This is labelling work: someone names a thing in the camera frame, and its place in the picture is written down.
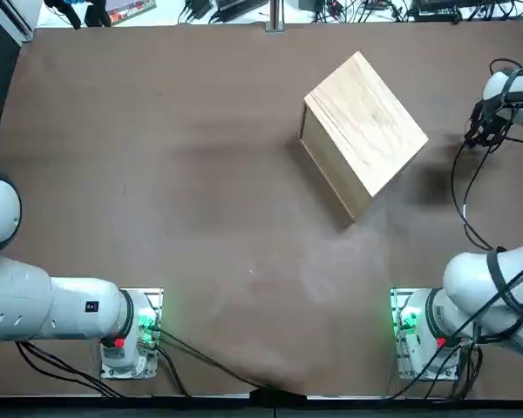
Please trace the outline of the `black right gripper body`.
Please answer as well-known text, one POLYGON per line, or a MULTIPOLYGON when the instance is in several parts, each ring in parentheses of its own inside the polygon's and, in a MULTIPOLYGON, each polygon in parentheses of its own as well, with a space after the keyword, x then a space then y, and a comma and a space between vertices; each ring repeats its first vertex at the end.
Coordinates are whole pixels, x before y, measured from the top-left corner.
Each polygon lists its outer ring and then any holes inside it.
POLYGON ((501 133, 509 130, 512 125, 513 110, 492 100, 482 100, 479 127, 481 133, 501 133))

